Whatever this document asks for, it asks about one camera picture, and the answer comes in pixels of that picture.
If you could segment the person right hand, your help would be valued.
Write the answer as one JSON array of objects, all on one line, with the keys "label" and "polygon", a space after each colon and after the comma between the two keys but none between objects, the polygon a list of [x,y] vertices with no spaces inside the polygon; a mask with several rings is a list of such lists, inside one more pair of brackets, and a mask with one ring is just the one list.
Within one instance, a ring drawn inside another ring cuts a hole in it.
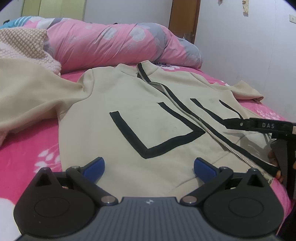
[{"label": "person right hand", "polygon": [[[269,158],[270,162],[271,162],[274,166],[278,166],[278,165],[279,165],[278,160],[277,160],[277,158],[276,158],[275,153],[274,153],[273,150],[270,150],[270,151],[269,151],[269,153],[268,153],[268,158]],[[294,164],[293,164],[293,169],[296,169],[296,162],[294,162]],[[281,173],[281,170],[278,170],[278,172],[277,172],[275,178],[276,178],[280,183],[282,183],[283,180],[285,179],[284,176],[283,176],[282,173]]]}]

